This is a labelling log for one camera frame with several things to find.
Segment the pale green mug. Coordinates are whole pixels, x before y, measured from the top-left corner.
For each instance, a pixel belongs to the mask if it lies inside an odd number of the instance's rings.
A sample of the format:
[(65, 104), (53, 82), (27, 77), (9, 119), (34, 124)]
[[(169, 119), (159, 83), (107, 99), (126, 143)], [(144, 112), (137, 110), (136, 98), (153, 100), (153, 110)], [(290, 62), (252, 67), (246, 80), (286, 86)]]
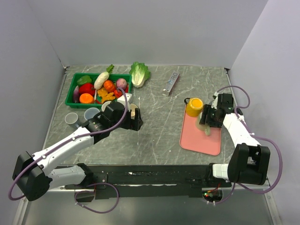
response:
[(198, 115), (195, 125), (200, 131), (203, 131), (206, 136), (210, 136), (210, 127), (207, 124), (205, 125), (201, 124), (200, 123), (201, 118), (202, 118), (202, 113)]

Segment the yellow mug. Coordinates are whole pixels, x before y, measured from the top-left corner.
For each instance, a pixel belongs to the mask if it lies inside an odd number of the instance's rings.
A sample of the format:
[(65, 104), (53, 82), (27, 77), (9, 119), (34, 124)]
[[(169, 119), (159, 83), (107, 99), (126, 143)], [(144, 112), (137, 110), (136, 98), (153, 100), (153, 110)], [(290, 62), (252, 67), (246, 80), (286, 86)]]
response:
[(197, 117), (203, 110), (203, 101), (197, 97), (184, 99), (185, 112), (190, 117)]

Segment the light blue faceted mug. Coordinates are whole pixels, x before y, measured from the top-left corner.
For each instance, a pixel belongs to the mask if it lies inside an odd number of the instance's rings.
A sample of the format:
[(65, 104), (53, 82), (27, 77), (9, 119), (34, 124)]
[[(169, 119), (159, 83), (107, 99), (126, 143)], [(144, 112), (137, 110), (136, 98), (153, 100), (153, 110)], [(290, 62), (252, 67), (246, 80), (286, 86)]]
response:
[(105, 108), (111, 103), (111, 101), (106, 101), (102, 104), (101, 106), (101, 110), (104, 112), (105, 111)]

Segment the grey blue printed mug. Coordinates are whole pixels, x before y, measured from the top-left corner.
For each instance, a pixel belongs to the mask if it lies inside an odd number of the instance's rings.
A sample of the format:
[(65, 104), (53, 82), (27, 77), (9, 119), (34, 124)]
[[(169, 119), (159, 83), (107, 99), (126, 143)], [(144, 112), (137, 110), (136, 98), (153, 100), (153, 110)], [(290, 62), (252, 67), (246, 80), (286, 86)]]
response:
[(75, 112), (70, 112), (65, 116), (65, 122), (72, 128), (78, 129), (80, 125), (79, 116)]

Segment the cream mug black handle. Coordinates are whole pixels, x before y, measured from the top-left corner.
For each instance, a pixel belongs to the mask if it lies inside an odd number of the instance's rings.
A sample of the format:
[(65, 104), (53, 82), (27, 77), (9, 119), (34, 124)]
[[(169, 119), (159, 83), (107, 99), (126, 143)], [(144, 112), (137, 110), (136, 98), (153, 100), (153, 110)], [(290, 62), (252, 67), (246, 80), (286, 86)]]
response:
[(130, 105), (130, 117), (131, 119), (135, 119), (136, 117), (136, 109), (139, 109), (138, 106), (136, 104), (131, 103)]

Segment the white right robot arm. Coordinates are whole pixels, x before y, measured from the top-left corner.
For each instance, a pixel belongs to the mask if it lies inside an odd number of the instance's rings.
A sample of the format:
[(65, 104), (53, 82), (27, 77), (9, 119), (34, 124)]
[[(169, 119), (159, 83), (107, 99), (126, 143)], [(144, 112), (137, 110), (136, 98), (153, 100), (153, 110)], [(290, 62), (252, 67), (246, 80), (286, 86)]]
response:
[(243, 125), (244, 116), (234, 108), (232, 94), (215, 92), (211, 104), (205, 104), (197, 121), (199, 128), (209, 136), (213, 128), (225, 127), (234, 144), (234, 152), (228, 164), (210, 164), (205, 182), (215, 187), (226, 181), (263, 185), (266, 181), (270, 150), (253, 138)]

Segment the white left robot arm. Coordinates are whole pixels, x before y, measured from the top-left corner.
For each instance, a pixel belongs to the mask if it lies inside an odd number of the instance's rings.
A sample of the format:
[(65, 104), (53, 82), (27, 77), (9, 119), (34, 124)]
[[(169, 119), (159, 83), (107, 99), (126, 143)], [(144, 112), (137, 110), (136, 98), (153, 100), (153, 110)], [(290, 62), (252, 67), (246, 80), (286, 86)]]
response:
[(87, 165), (79, 163), (72, 167), (57, 167), (68, 157), (107, 138), (117, 128), (138, 131), (142, 125), (137, 106), (127, 107), (120, 102), (112, 102), (56, 144), (34, 154), (20, 154), (12, 176), (13, 185), (19, 187), (28, 201), (34, 201), (48, 190), (60, 186), (88, 188), (94, 175)]

